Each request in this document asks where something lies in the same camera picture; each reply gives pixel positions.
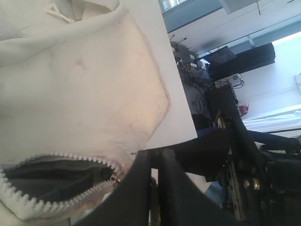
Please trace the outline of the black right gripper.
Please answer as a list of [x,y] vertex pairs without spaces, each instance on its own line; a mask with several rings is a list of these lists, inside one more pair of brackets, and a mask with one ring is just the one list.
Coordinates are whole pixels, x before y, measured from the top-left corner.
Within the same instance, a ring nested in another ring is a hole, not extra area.
[[183,171],[207,182],[222,170],[223,202],[242,225],[300,225],[300,140],[247,130],[234,112],[219,111],[215,122],[219,128],[199,130],[195,139],[149,149],[151,167],[157,169],[157,155],[170,149]]

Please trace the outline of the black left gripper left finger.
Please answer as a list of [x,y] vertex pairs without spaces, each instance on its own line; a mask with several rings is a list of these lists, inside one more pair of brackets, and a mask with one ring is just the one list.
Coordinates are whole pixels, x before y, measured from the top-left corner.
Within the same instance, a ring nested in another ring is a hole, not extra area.
[[151,192],[150,162],[148,151],[139,151],[118,187],[76,225],[147,226]]

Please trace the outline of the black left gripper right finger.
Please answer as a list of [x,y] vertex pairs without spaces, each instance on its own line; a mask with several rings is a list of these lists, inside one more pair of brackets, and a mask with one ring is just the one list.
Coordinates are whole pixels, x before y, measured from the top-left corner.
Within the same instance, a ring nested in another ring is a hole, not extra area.
[[170,149],[158,158],[158,198],[162,226],[234,226],[235,218],[221,210],[189,179]]

